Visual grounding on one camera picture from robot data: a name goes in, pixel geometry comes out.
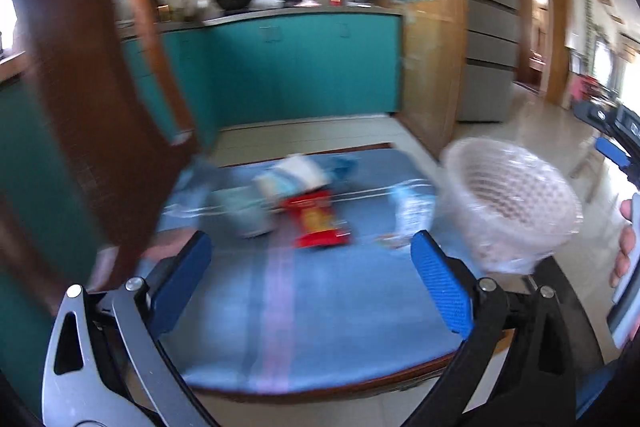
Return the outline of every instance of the window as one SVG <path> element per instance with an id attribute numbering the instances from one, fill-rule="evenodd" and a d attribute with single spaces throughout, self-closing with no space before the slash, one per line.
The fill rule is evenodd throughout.
<path id="1" fill-rule="evenodd" d="M 13 0 L 0 0 L 0 32 L 2 47 L 10 50 L 14 45 L 15 10 Z"/>
<path id="2" fill-rule="evenodd" d="M 640 55 L 637 53 L 633 62 L 626 63 L 620 99 L 626 107 L 640 114 Z"/>
<path id="3" fill-rule="evenodd" d="M 593 78 L 603 86 L 607 86 L 609 84 L 612 69 L 613 61 L 609 45 L 603 38 L 598 37 L 596 39 L 595 52 L 593 54 Z"/>

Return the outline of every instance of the pink stripe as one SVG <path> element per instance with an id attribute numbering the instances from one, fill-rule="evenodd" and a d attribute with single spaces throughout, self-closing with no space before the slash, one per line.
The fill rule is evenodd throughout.
<path id="1" fill-rule="evenodd" d="M 259 393 L 279 394 L 289 390 L 293 355 L 294 248 L 290 227 L 282 221 L 271 233 L 267 247 L 265 304 L 262 315 L 262 373 Z"/>

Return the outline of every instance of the tiled floor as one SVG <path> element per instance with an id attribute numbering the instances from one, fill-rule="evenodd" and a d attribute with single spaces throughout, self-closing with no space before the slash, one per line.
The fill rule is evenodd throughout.
<path id="1" fill-rule="evenodd" d="M 516 96 L 506 123 L 459 124 L 456 137 L 490 136 L 516 142 L 556 166 L 569 179 L 582 202 L 584 222 L 580 233 L 556 251 L 556 261 L 582 302 L 605 362 L 609 362 L 618 356 L 606 323 L 613 292 L 609 287 L 609 273 L 618 252 L 620 230 L 626 223 L 618 208 L 635 189 L 626 181 L 626 176 L 606 160 L 593 198 L 587 201 L 602 157 L 593 154 L 591 164 L 577 178 L 570 179 L 569 175 L 592 149 L 593 129 L 576 120 L 569 111 L 515 87 Z"/>
<path id="2" fill-rule="evenodd" d="M 574 169 L 590 147 L 591 129 L 567 111 L 548 105 L 516 86 L 511 116 L 504 124 L 460 124 L 456 137 L 490 136 L 517 142 L 558 167 L 565 176 Z M 277 158 L 290 153 L 392 142 L 436 183 L 442 170 L 420 144 L 396 120 L 386 116 L 283 123 L 253 128 L 237 128 L 221 134 L 212 155 L 217 165 L 231 165 Z M 584 305 L 602 346 L 606 360 L 617 356 L 605 322 L 610 307 L 607 279 L 617 251 L 624 220 L 617 207 L 633 188 L 625 177 L 606 165 L 593 200 L 585 199 L 593 185 L 593 169 L 586 168 L 571 180 L 583 202 L 584 225 L 575 238 L 560 248 L 556 259 Z M 494 357 L 469 407 L 484 402 L 492 382 L 504 362 L 506 352 Z M 225 426 L 305 425 L 331 427 L 397 427 L 433 386 L 434 380 L 408 391 L 351 401 L 296 406 L 237 404 L 201 396 L 207 408 Z"/>

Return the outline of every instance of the teal kitchen cabinet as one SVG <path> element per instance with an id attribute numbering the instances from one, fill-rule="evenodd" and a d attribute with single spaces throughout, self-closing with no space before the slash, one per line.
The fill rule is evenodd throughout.
<path id="1" fill-rule="evenodd" d="M 162 35 L 162 44 L 174 78 L 193 115 L 198 140 L 207 148 L 215 141 L 219 125 L 215 108 L 217 89 L 207 53 L 206 31 L 197 29 L 165 33 Z M 146 64 L 138 40 L 125 41 L 122 47 L 140 99 L 162 134 L 171 140 L 177 132 L 177 124 L 155 75 Z"/>
<path id="2" fill-rule="evenodd" d="M 218 135 L 218 89 L 210 61 L 206 30 L 187 30 L 162 36 L 176 81 L 193 115 L 198 139 L 210 147 Z"/>
<path id="3" fill-rule="evenodd" d="M 162 35 L 205 146 L 221 127 L 398 110 L 401 18 L 277 15 Z M 175 122 L 137 41 L 123 44 L 140 98 Z"/>
<path id="4" fill-rule="evenodd" d="M 209 28 L 220 125 L 398 110 L 400 25 L 300 14 Z"/>
<path id="5" fill-rule="evenodd" d="M 172 140 L 178 126 L 160 86 L 156 82 L 155 75 L 149 70 L 140 43 L 137 39 L 131 39 L 123 42 L 122 48 L 140 100 L 144 103 L 164 137 L 167 140 Z M 165 52 L 169 56 L 172 54 L 171 49 L 168 49 L 167 46 L 165 46 Z"/>
<path id="6" fill-rule="evenodd" d="M 0 194 L 46 261 L 85 284 L 104 238 L 46 122 L 23 82 L 0 85 Z M 39 416 L 53 320 L 4 269 L 0 302 L 0 369 Z"/>
<path id="7" fill-rule="evenodd" d="M 273 74 L 280 95 L 277 120 L 343 114 L 333 65 L 337 39 L 325 31 L 328 18 L 300 15 L 269 20 L 275 35 Z"/>
<path id="8" fill-rule="evenodd" d="M 398 110 L 400 17 L 332 14 L 320 34 L 330 42 L 327 76 L 339 100 L 335 114 Z"/>
<path id="9" fill-rule="evenodd" d="M 276 52 L 280 36 L 271 18 L 214 26 L 208 31 L 220 125 L 282 120 Z"/>

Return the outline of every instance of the blue tablecloth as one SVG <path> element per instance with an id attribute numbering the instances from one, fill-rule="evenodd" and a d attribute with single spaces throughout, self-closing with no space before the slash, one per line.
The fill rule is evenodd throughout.
<path id="1" fill-rule="evenodd" d="M 333 208 L 348 222 L 352 243 L 338 248 L 293 248 L 300 230 L 287 214 L 277 215 L 268 235 L 235 234 L 211 191 L 246 185 L 272 162 L 218 169 L 200 161 L 185 172 L 159 230 L 197 227 L 214 245 L 193 298 L 162 338 L 188 384 L 229 393 L 296 393 L 384 377 L 458 347 L 460 337 L 447 330 L 408 248 L 376 242 L 396 225 L 386 187 L 407 180 L 419 190 L 434 187 L 398 150 L 350 154 L 358 169 L 337 187 Z M 331 160 L 314 158 L 321 165 Z M 436 218 L 431 233 L 479 275 L 445 219 Z"/>

